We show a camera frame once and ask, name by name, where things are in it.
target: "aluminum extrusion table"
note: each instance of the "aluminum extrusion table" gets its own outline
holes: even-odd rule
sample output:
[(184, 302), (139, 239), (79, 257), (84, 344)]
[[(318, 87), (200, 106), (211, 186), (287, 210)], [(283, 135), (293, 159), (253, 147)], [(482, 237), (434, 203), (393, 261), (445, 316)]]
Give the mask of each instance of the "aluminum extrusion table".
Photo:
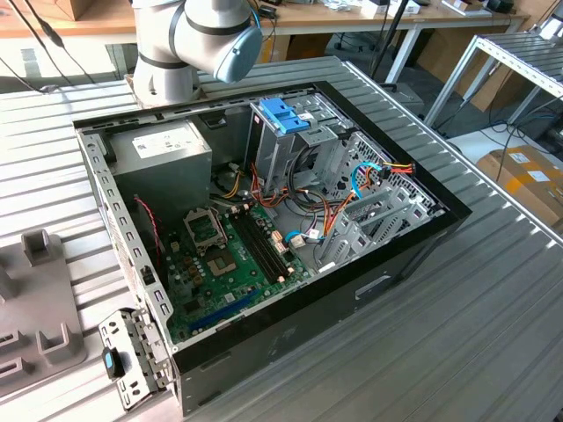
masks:
[(523, 113), (541, 90), (549, 92), (556, 98), (563, 96), (563, 45), (552, 44), (534, 33), (475, 36), (430, 108), (424, 120), (427, 125), (434, 124), (479, 50), (490, 57), (464, 94), (464, 98), (470, 98), (473, 92), (479, 89), (497, 62), (508, 66), (536, 85), (508, 119), (509, 124), (512, 124)]
[[(349, 319), (197, 411), (193, 421), (549, 421), (563, 404), (561, 240), (349, 63), (255, 67), (223, 94), (324, 79), (473, 214), (420, 270)], [(0, 399), (0, 420), (177, 420), (171, 392), (125, 414), (97, 324), (133, 301), (99, 217), (71, 119), (135, 110), (123, 82), (0, 98), (0, 244), (58, 233), (88, 358)]]

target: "desk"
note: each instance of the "desk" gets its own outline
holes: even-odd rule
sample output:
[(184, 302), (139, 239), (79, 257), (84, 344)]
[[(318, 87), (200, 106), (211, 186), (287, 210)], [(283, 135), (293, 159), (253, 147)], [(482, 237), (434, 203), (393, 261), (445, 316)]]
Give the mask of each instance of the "desk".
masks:
[[(550, 421), (563, 403), (561, 240), (401, 104), (334, 57), (254, 67), (208, 97), (324, 79), (472, 215), (420, 270), (225, 391), (192, 422)], [(137, 108), (125, 82), (0, 96), (0, 244), (45, 227), (63, 240), (86, 361), (0, 398), (2, 421), (177, 421), (165, 391), (124, 415), (97, 324), (133, 300), (99, 216), (72, 119)]]
[[(0, 40), (26, 38), (24, 42), (32, 45), (31, 40), (27, 38), (28, 31), (18, 18), (12, 16), (10, 9), (2, 10), (8, 15), (0, 16)], [(358, 8), (353, 8), (351, 11), (331, 11), (323, 4), (285, 4), (278, 7), (277, 11), (279, 16), (277, 36), (379, 31), (384, 21), (383, 15), (375, 19), (365, 18)], [(524, 14), (516, 14), (508, 18), (506, 15), (494, 13), (491, 18), (467, 18), (441, 5), (440, 0), (433, 0), (432, 5), (420, 9), (420, 14), (404, 16), (401, 19), (398, 29), (407, 30), (407, 35), (385, 82), (388, 84), (397, 82), (405, 67), (406, 59), (423, 29), (508, 26), (507, 33), (514, 33), (527, 17)], [(389, 28), (391, 21), (392, 18), (389, 17), (385, 29)], [(95, 38), (107, 44), (136, 42), (135, 20), (128, 0), (98, 0), (78, 22), (53, 19), (49, 22), (65, 39)], [(271, 28), (272, 24), (263, 20), (262, 32), (265, 35), (270, 34)]]

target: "gray holder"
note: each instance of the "gray holder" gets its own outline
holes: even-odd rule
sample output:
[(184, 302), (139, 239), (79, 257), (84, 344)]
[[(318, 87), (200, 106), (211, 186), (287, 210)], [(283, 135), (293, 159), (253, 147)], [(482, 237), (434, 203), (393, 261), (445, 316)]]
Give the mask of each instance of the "gray holder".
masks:
[(61, 239), (35, 230), (0, 248), (0, 397), (85, 358)]

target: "cardboard box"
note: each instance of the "cardboard box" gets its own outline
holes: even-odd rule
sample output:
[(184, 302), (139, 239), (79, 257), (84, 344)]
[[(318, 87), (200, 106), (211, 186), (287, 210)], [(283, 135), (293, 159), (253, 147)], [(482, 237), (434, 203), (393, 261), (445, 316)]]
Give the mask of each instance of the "cardboard box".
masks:
[[(502, 150), (492, 151), (477, 166), (496, 180)], [(563, 171), (530, 146), (509, 148), (499, 186), (556, 232), (563, 233)]]
[[(31, 14), (24, 0), (14, 1), (22, 12), (26, 15)], [(47, 21), (49, 21), (48, 18), (78, 20), (93, 3), (94, 0), (31, 0), (31, 4), (39, 16), (46, 18)], [(5, 0), (0, 0), (0, 7), (11, 8)]]
[(479, 0), (446, 0), (448, 4), (451, 4), (456, 9), (460, 11), (480, 11), (483, 9), (483, 4), (485, 2), (480, 2)]

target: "black knob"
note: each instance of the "black knob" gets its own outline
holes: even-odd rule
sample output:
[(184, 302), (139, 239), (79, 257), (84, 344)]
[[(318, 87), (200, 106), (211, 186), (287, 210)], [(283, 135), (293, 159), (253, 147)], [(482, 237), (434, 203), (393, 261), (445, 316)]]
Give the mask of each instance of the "black knob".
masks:
[(117, 349), (104, 347), (104, 350), (102, 351), (102, 360), (104, 361), (107, 376), (109, 376), (110, 380), (116, 380), (125, 374), (123, 363), (121, 362), (120, 355), (117, 353)]

